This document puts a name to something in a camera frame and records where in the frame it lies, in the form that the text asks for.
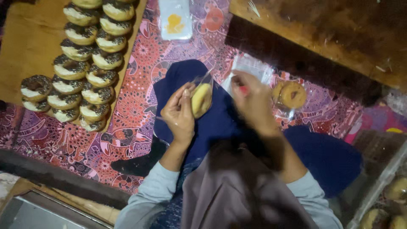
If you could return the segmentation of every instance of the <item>hand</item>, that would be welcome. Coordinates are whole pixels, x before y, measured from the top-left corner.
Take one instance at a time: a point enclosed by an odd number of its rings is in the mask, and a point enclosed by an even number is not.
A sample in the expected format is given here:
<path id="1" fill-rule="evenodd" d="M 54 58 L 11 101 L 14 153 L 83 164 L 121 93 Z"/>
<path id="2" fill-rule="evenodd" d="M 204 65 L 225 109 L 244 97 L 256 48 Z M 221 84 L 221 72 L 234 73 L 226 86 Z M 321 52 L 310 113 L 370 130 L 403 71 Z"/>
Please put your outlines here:
<path id="1" fill-rule="evenodd" d="M 191 92 L 195 84 L 186 83 L 171 95 L 161 117 L 173 133 L 174 142 L 189 145 L 194 137 L 195 119 L 191 108 Z"/>
<path id="2" fill-rule="evenodd" d="M 259 134 L 270 134 L 278 130 L 271 104 L 271 88 L 262 84 L 255 76 L 242 71 L 233 71 L 233 99 L 238 111 Z"/>

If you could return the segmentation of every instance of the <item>wooden table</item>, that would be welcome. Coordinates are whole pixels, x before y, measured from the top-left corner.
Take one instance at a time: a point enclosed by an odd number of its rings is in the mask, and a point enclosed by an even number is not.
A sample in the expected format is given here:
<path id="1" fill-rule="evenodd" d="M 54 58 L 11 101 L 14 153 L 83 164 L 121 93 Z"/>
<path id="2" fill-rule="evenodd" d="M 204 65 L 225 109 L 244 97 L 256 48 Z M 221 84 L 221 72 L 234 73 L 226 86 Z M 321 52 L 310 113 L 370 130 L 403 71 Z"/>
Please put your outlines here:
<path id="1" fill-rule="evenodd" d="M 70 0 L 36 0 L 34 2 L 34 4 L 27 2 L 11 4 L 7 13 L 0 50 L 2 74 L 0 77 L 0 99 L 18 105 L 22 105 L 20 84 L 24 78 L 35 74 L 53 77 L 52 63 L 55 57 L 62 54 L 59 44 L 66 38 L 63 27 L 68 20 L 62 10 Z M 146 3 L 147 0 L 140 0 L 136 8 L 136 22 L 132 34 L 127 37 L 125 63 L 118 72 L 119 80 L 115 86 L 116 97 L 126 73 L 127 63 Z M 111 104 L 111 110 L 114 109 L 115 104 L 114 100 Z M 102 132 L 107 130 L 110 116 Z"/>
<path id="2" fill-rule="evenodd" d="M 232 0 L 229 12 L 336 63 L 407 92 L 407 2 Z"/>

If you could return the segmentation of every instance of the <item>donut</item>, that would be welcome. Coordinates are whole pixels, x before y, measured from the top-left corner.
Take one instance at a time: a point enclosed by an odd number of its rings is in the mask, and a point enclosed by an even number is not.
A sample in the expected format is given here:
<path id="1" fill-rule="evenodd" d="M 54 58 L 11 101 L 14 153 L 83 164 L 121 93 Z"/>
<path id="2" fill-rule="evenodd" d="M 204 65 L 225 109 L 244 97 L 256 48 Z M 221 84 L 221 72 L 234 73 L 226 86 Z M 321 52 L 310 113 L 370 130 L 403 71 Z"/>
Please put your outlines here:
<path id="1" fill-rule="evenodd" d="M 100 14 L 94 9 L 84 9 L 73 4 L 72 2 L 63 8 L 68 21 L 77 24 L 79 26 L 94 25 L 99 22 Z"/>
<path id="2" fill-rule="evenodd" d="M 82 27 L 71 22 L 66 23 L 64 29 L 68 38 L 78 45 L 93 44 L 98 33 L 98 29 L 94 25 Z"/>
<path id="3" fill-rule="evenodd" d="M 27 101 L 38 102 L 45 99 L 51 91 L 51 79 L 43 75 L 33 75 L 21 81 L 21 94 Z"/>
<path id="4" fill-rule="evenodd" d="M 116 21 L 103 14 L 100 19 L 101 26 L 104 31 L 114 36 L 121 36 L 131 30 L 131 23 L 129 21 Z"/>
<path id="5" fill-rule="evenodd" d="M 112 99 L 114 90 L 112 86 L 98 88 L 85 82 L 82 89 L 82 96 L 91 104 L 105 104 Z"/>
<path id="6" fill-rule="evenodd" d="M 105 118 L 105 115 L 109 111 L 109 106 L 107 104 L 95 105 L 91 104 L 85 99 L 82 100 L 81 106 L 79 107 L 81 115 L 92 122 L 96 122 Z"/>
<path id="7" fill-rule="evenodd" d="M 400 204 L 407 201 L 407 178 L 402 177 L 394 180 L 387 188 L 385 197 Z"/>
<path id="8" fill-rule="evenodd" d="M 389 223 L 389 214 L 382 209 L 372 209 L 362 218 L 360 229 L 386 229 Z"/>
<path id="9" fill-rule="evenodd" d="M 108 53 L 118 52 L 126 47 L 127 39 L 124 36 L 113 36 L 100 29 L 96 36 L 99 48 Z"/>
<path id="10" fill-rule="evenodd" d="M 407 228 L 407 221 L 403 216 L 396 216 L 394 217 L 391 222 L 389 229 L 406 229 Z"/>
<path id="11" fill-rule="evenodd" d="M 281 89 L 284 87 L 285 81 L 280 81 L 277 83 L 276 87 L 271 92 L 271 97 L 273 98 L 273 102 L 278 102 L 278 98 L 280 97 Z"/>
<path id="12" fill-rule="evenodd" d="M 306 91 L 304 87 L 293 81 L 284 83 L 280 92 L 280 101 L 283 105 L 291 109 L 297 109 L 304 105 L 306 100 Z"/>
<path id="13" fill-rule="evenodd" d="M 82 115 L 79 116 L 79 122 L 81 123 L 81 126 L 87 131 L 100 131 L 106 125 L 106 119 L 92 122 L 85 119 L 85 117 L 83 117 Z"/>
<path id="14" fill-rule="evenodd" d="M 212 104 L 212 91 L 210 84 L 200 84 L 195 89 L 191 98 L 192 114 L 194 118 L 200 118 Z"/>
<path id="15" fill-rule="evenodd" d="M 54 117 L 60 122 L 72 122 L 73 120 L 78 118 L 79 108 L 74 107 L 69 110 L 52 108 L 52 113 L 54 113 Z"/>
<path id="16" fill-rule="evenodd" d="M 107 53 L 100 48 L 95 48 L 93 50 L 92 60 L 99 68 L 103 70 L 111 70 L 122 64 L 123 54 Z"/>
<path id="17" fill-rule="evenodd" d="M 72 0 L 72 2 L 75 5 L 86 9 L 96 9 L 103 4 L 102 0 Z"/>
<path id="18" fill-rule="evenodd" d="M 85 77 L 89 63 L 69 59 L 62 54 L 54 60 L 54 71 L 57 76 L 67 80 L 77 80 Z"/>
<path id="19" fill-rule="evenodd" d="M 113 70 L 103 70 L 92 64 L 86 74 L 89 83 L 95 87 L 104 88 L 112 85 L 117 80 L 117 72 Z"/>
<path id="20" fill-rule="evenodd" d="M 72 95 L 80 92 L 83 87 L 83 80 L 66 80 L 54 75 L 52 78 L 52 86 L 55 90 L 64 95 Z"/>
<path id="21" fill-rule="evenodd" d="M 92 46 L 77 45 L 68 38 L 65 38 L 60 46 L 62 52 L 72 60 L 86 61 L 92 57 Z"/>
<path id="22" fill-rule="evenodd" d="M 127 21 L 133 18 L 134 7 L 131 3 L 104 0 L 103 12 L 116 21 Z"/>
<path id="23" fill-rule="evenodd" d="M 36 112 L 45 112 L 50 108 L 50 105 L 48 104 L 46 99 L 41 100 L 39 102 L 31 102 L 28 101 L 25 97 L 23 97 L 21 100 L 23 102 L 23 106 L 28 110 Z"/>
<path id="24" fill-rule="evenodd" d="M 50 106 L 61 110 L 72 109 L 78 106 L 81 100 L 81 94 L 64 95 L 56 90 L 52 90 L 47 98 Z"/>

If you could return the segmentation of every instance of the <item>gray hijab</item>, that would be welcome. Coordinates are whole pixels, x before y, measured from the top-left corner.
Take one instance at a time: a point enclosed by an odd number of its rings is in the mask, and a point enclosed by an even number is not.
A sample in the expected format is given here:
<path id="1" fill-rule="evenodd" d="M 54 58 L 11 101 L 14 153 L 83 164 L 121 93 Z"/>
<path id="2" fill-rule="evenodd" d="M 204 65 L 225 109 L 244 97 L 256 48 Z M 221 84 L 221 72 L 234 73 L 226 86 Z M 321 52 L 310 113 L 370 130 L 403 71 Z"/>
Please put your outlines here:
<path id="1" fill-rule="evenodd" d="M 273 171 L 229 143 L 207 153 L 183 191 L 182 229 L 318 228 Z"/>

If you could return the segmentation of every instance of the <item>woman's right hand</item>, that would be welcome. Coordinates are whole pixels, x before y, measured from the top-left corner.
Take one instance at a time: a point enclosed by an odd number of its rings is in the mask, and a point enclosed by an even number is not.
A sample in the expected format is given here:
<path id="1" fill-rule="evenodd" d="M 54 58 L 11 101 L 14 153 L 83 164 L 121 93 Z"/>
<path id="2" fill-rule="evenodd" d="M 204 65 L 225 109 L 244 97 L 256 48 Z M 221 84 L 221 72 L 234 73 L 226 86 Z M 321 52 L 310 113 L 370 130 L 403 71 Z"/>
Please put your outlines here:
<path id="1" fill-rule="evenodd" d="M 271 88 L 249 73 L 236 70 L 233 73 L 232 92 L 238 111 L 259 134 L 273 134 L 278 126 L 271 108 Z M 241 86 L 245 86 L 247 92 L 242 91 Z"/>

